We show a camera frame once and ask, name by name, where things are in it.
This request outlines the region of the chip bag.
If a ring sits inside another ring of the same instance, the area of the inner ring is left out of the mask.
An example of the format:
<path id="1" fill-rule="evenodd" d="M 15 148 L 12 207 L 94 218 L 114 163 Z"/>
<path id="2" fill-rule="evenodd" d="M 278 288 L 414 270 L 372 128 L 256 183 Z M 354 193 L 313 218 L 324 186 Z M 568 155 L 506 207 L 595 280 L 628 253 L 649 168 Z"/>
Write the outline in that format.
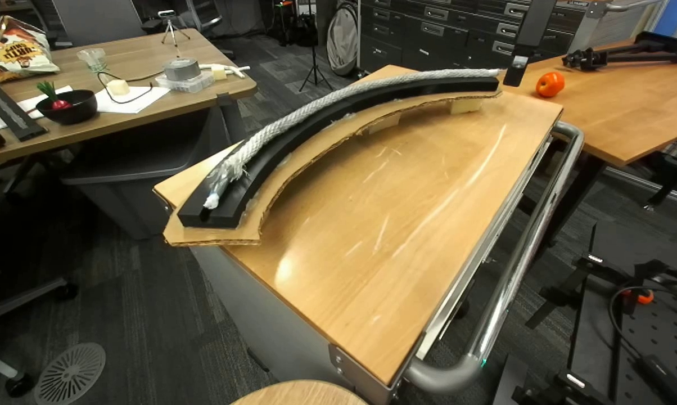
<path id="1" fill-rule="evenodd" d="M 48 35 L 21 18 L 0 17 L 0 83 L 53 72 L 58 65 L 52 60 Z"/>

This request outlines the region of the grey tape roll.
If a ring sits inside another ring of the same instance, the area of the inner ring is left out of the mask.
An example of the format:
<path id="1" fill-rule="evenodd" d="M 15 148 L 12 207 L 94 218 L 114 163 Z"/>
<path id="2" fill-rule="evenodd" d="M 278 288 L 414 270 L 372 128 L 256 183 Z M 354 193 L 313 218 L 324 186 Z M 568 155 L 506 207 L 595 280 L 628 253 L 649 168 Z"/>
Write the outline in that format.
<path id="1" fill-rule="evenodd" d="M 194 59 L 176 59 L 163 67 L 163 77 L 174 83 L 194 81 L 201 77 L 201 65 Z"/>

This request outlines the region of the round wooden stool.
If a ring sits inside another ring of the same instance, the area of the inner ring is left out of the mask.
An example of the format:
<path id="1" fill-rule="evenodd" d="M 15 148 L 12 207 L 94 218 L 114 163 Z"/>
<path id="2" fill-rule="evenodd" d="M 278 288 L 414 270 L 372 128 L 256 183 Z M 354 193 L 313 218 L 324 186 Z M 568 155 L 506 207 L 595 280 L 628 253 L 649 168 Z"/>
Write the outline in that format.
<path id="1" fill-rule="evenodd" d="M 358 393 L 324 380 L 285 380 L 235 399 L 232 405 L 369 405 Z"/>

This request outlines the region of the white paper sheet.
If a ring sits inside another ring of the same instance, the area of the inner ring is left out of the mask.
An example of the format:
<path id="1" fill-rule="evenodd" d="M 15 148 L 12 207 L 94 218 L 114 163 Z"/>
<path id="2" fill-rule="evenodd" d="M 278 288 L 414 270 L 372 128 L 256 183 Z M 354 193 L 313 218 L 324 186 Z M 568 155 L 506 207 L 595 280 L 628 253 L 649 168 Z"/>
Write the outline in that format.
<path id="1" fill-rule="evenodd" d="M 158 86 L 130 86 L 123 95 L 98 90 L 94 95 L 98 113 L 138 114 L 166 95 L 166 87 Z"/>

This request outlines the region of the grey metal cart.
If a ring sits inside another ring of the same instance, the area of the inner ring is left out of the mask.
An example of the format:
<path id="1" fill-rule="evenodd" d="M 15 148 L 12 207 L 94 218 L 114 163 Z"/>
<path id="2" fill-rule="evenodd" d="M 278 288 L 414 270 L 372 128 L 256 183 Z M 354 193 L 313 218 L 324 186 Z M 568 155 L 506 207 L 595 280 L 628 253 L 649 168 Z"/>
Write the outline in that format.
<path id="1" fill-rule="evenodd" d="M 551 128 L 540 154 L 560 163 L 515 244 L 503 230 L 520 189 L 488 215 L 430 215 L 432 238 L 404 236 L 378 261 L 365 258 L 355 235 L 301 247 L 287 224 L 260 245 L 194 257 L 274 379 L 330 380 L 372 405 L 387 405 L 401 384 L 463 392 L 492 353 L 581 148 L 578 128 Z"/>

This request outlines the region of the black curved foam track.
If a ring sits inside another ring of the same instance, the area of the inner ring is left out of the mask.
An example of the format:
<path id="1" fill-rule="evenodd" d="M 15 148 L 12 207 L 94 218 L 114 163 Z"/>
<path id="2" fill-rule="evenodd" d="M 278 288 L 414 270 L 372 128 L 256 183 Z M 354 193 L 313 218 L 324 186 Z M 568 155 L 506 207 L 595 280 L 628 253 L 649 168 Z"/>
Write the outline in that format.
<path id="1" fill-rule="evenodd" d="M 305 139 L 350 113 L 418 95 L 492 92 L 496 87 L 496 69 L 458 67 L 410 72 L 332 90 L 241 139 L 212 166 L 184 200 L 177 218 L 188 228 L 234 230 L 268 176 Z"/>

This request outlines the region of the black bowl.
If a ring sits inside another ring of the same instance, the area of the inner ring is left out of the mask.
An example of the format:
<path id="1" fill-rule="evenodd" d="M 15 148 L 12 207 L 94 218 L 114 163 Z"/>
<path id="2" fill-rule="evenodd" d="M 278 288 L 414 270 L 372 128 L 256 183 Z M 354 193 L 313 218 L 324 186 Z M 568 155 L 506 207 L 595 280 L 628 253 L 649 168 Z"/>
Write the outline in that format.
<path id="1" fill-rule="evenodd" d="M 68 90 L 53 101 L 41 99 L 35 110 L 61 127 L 80 125 L 96 114 L 96 99 L 93 90 Z"/>

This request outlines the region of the orange fruit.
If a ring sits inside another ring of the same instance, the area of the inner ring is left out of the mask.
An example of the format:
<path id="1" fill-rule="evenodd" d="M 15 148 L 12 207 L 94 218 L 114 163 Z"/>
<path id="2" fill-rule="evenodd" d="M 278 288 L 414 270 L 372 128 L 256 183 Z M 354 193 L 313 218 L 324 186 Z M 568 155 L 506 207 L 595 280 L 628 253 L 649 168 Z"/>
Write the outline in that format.
<path id="1" fill-rule="evenodd" d="M 554 99 L 565 90 L 565 77 L 560 72 L 546 72 L 535 83 L 535 95 L 541 99 Z"/>

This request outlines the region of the black drawer cabinet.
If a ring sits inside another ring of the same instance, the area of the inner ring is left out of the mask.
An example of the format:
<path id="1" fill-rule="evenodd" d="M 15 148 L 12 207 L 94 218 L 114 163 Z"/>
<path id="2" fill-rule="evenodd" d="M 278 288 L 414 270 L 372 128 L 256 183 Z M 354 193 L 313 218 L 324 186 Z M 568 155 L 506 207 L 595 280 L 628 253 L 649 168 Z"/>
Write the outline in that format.
<path id="1" fill-rule="evenodd" d="M 358 0 L 358 67 L 506 67 L 540 0 Z"/>

